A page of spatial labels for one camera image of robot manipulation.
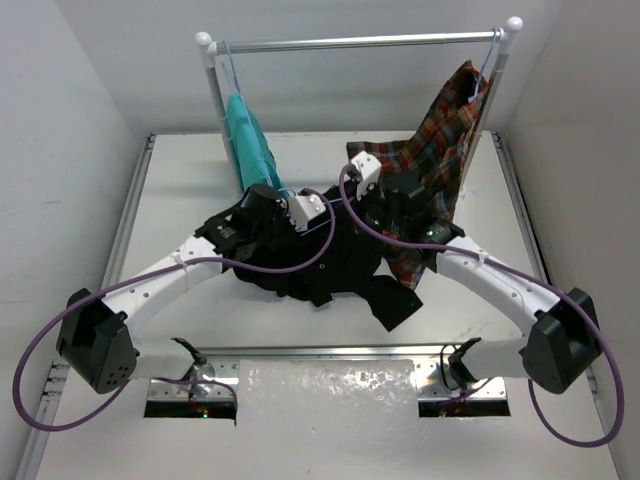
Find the blue wire hanger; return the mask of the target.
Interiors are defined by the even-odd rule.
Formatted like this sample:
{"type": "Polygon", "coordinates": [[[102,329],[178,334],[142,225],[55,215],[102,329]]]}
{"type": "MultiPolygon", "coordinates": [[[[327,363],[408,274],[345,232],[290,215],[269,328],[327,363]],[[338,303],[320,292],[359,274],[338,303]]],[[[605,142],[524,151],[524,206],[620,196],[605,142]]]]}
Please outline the blue wire hanger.
{"type": "Polygon", "coordinates": [[[326,206],[326,212],[309,224],[308,230],[305,232],[297,232],[296,236],[310,236],[317,232],[328,231],[332,224],[335,224],[335,232],[346,228],[353,223],[351,216],[348,214],[345,202],[342,200],[338,186],[332,185],[324,192],[311,191],[310,189],[302,189],[295,191],[293,189],[280,188],[277,190],[278,199],[288,199],[295,195],[316,194],[320,197],[326,206]]]}

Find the black shirt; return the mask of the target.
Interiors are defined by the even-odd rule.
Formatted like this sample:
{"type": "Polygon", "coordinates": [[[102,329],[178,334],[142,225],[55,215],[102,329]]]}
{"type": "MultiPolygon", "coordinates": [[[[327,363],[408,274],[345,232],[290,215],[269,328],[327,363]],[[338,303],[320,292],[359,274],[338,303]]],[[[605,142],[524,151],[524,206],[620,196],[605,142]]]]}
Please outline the black shirt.
{"type": "Polygon", "coordinates": [[[330,187],[324,196],[333,205],[336,228],[330,246],[314,264],[278,275],[235,267],[235,276],[279,297],[309,302],[317,308],[338,294],[356,295],[366,301],[383,327],[392,331],[416,313],[422,301],[394,277],[376,273],[385,247],[357,229],[339,199],[338,188],[330,187]]]}

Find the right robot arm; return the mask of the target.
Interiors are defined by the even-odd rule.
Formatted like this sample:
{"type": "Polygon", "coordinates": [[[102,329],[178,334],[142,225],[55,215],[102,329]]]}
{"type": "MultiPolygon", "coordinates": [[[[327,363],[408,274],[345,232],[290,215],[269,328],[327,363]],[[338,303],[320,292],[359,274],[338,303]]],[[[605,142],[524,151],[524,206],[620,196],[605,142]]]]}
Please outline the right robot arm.
{"type": "Polygon", "coordinates": [[[521,332],[517,339],[464,342],[448,357],[444,378],[460,388],[494,376],[527,378],[550,393],[565,392],[602,352],[583,319],[596,316],[592,298],[578,288],[554,293],[509,274],[461,228],[421,206],[420,194],[371,189],[359,215],[380,233],[430,244],[417,250],[419,266],[465,286],[521,332]]]}

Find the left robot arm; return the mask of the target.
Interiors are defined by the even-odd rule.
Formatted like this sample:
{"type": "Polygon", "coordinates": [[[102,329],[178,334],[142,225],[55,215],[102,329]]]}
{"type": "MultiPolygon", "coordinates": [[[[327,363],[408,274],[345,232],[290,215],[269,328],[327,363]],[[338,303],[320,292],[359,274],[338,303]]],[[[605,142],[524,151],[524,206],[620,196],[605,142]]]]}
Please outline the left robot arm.
{"type": "Polygon", "coordinates": [[[180,338],[143,340],[142,327],[195,286],[247,263],[259,247],[295,238],[309,223],[306,205],[325,211],[317,196],[251,186],[238,203],[207,219],[136,277],[105,293],[77,291],[62,320],[58,353],[98,394],[133,379],[191,379],[206,361],[201,353],[180,338]]]}

